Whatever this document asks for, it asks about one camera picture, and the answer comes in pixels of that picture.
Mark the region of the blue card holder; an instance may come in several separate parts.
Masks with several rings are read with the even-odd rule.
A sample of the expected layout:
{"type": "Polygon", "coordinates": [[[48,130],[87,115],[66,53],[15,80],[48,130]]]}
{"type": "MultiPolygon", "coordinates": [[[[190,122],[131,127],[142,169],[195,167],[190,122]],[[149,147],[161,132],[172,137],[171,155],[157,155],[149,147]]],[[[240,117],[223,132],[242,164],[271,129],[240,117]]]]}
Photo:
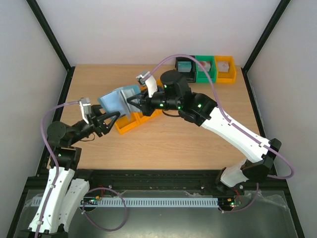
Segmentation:
{"type": "Polygon", "coordinates": [[[141,90],[136,84],[119,87],[99,97],[98,102],[107,113],[120,112],[120,118],[127,116],[130,119],[131,113],[141,112],[141,110],[127,103],[127,99],[140,92],[141,90]]]}

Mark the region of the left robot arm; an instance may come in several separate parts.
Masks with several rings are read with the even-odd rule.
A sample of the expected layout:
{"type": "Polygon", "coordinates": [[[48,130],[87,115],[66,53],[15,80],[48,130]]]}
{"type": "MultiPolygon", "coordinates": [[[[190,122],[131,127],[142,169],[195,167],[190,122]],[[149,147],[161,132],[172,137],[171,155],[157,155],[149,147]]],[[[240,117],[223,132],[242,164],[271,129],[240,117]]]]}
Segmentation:
{"type": "Polygon", "coordinates": [[[81,148],[74,144],[91,134],[110,132],[120,112],[102,113],[101,105],[79,103],[82,120],[74,125],[52,122],[44,132],[51,156],[47,185],[36,214],[19,238],[66,238],[76,209],[89,191],[92,170],[78,169],[81,148]]]}

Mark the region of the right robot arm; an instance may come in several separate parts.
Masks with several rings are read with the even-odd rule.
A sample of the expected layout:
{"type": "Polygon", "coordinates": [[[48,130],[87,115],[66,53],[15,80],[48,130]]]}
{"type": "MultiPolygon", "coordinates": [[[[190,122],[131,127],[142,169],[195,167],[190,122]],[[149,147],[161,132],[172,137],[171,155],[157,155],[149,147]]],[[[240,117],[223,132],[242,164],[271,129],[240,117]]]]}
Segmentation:
{"type": "Polygon", "coordinates": [[[215,186],[227,194],[236,185],[251,181],[264,182],[269,177],[276,153],[281,147],[278,139],[268,140],[248,130],[220,110],[216,101],[203,93],[192,92],[186,78],[177,70],[169,70],[160,77],[162,87],[148,71],[138,75],[144,89],[127,99],[143,115],[151,116],[156,109],[177,110],[185,121],[219,135],[245,155],[240,163],[223,168],[215,186]]]}

